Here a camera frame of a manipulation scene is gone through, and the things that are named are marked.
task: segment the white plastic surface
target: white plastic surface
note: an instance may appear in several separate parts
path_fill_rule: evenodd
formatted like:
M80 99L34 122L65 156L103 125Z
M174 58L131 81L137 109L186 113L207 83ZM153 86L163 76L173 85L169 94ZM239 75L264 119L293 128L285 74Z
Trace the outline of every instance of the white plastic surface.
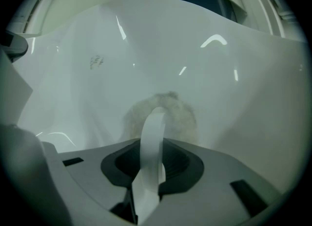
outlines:
M166 137L231 154L281 191L306 156L307 44L180 0L95 6L28 42L14 66L34 91L18 125L58 152L130 139L166 106Z
M140 171L143 186L155 193L158 193L158 184L162 180L164 131L165 110L157 107L145 120L140 143Z

